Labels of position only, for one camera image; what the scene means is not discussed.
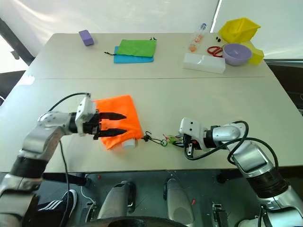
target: green cloth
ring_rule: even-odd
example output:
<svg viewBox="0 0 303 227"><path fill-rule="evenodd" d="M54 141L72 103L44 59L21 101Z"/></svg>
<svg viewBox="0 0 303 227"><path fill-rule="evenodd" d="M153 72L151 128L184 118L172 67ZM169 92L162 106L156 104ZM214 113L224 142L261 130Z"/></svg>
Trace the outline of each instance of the green cloth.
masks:
<svg viewBox="0 0 303 227"><path fill-rule="evenodd" d="M117 54L152 57L155 54L157 40L127 40L123 39Z"/></svg>

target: blue cloth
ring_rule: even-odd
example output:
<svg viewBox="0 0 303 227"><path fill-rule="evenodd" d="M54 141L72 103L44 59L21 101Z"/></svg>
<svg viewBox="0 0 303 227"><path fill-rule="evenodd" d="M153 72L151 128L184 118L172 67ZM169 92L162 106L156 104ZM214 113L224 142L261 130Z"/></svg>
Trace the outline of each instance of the blue cloth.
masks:
<svg viewBox="0 0 303 227"><path fill-rule="evenodd" d="M117 53L119 46L115 46L115 53ZM131 55L115 55L114 63L146 63L153 62L153 57L139 57Z"/></svg>

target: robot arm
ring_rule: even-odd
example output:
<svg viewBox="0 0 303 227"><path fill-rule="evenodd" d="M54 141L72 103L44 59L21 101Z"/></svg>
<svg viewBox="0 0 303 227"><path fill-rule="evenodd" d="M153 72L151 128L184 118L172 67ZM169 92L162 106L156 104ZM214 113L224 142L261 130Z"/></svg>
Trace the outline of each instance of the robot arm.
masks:
<svg viewBox="0 0 303 227"><path fill-rule="evenodd" d="M35 211L38 197L33 193L42 182L42 174L62 136L78 133L110 137L126 132L122 129L100 130L102 119L126 118L117 113L99 113L87 95L75 113L50 111L43 114L26 136L22 149L0 185L0 226L20 226Z"/></svg>
<svg viewBox="0 0 303 227"><path fill-rule="evenodd" d="M209 148L217 148L226 144L226 149L231 152L244 136L245 128L243 123L230 123L224 126L212 126L208 130L197 121L183 118L179 132L184 134L187 157L194 159L195 147L208 151ZM297 213L298 223L301 224L303 217L301 199L280 175L262 149L250 140L258 141L258 139L247 138L232 154L235 165L248 180L257 194L258 201L267 211L278 210L282 215L284 208L294 209L293 212Z"/></svg>

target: yellow basket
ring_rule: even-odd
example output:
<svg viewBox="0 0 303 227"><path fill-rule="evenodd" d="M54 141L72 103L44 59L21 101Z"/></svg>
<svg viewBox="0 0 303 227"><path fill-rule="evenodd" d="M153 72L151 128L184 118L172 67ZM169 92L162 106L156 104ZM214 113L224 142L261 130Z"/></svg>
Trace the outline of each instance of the yellow basket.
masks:
<svg viewBox="0 0 303 227"><path fill-rule="evenodd" d="M219 34L228 43L242 43L249 41L260 27L248 18L242 17L227 21L220 29Z"/></svg>

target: white box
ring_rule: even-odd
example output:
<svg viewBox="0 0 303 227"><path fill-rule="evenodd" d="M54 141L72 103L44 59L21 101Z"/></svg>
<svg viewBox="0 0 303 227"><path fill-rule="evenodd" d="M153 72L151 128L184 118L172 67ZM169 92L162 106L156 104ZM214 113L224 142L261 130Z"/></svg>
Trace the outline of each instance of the white box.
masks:
<svg viewBox="0 0 303 227"><path fill-rule="evenodd" d="M225 59L186 53L183 61L183 68L223 74L225 71Z"/></svg>

